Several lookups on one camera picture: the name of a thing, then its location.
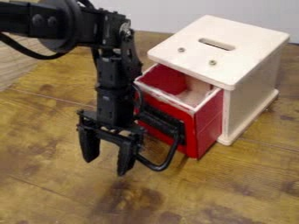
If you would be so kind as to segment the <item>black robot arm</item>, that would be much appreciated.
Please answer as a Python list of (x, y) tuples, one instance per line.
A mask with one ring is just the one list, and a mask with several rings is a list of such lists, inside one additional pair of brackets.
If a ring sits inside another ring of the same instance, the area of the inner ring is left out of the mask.
[(0, 1), (0, 41), (37, 60), (57, 59), (77, 46), (89, 48), (97, 69), (97, 109), (79, 112), (79, 144), (88, 162), (97, 158), (103, 140), (116, 144), (116, 172), (123, 176), (143, 142), (135, 125), (135, 78), (143, 64), (129, 19), (95, 8), (89, 0)]

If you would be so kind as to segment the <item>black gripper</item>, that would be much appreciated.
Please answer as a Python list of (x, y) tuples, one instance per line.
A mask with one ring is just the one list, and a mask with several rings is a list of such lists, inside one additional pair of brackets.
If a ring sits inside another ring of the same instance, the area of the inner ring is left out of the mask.
[(87, 163), (99, 156), (99, 142), (121, 144), (116, 173), (124, 176), (136, 162), (136, 145), (143, 142), (143, 129), (136, 125), (136, 87), (97, 89), (97, 107), (95, 111), (80, 110), (79, 144)]

